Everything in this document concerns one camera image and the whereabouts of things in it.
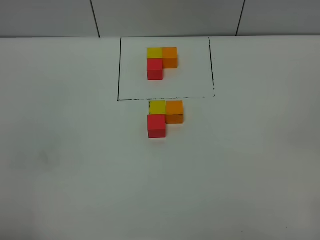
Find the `red template block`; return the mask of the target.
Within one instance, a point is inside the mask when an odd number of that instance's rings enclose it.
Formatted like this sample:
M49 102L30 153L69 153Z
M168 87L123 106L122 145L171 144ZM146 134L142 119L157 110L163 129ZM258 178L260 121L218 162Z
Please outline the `red template block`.
M147 79L149 81L163 80L163 60L161 58L147 59Z

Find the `orange template block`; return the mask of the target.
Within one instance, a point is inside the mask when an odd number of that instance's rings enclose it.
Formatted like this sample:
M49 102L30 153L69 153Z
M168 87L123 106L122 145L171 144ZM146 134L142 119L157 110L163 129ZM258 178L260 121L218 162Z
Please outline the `orange template block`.
M178 67L177 47L162 48L162 65L164 69L176 69Z

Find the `yellow template block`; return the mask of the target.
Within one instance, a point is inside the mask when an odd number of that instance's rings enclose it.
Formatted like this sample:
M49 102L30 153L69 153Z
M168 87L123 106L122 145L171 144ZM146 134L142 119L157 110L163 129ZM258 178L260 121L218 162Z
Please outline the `yellow template block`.
M162 59L163 58L163 48L162 47L149 47L149 48L147 48L147 58L148 59Z

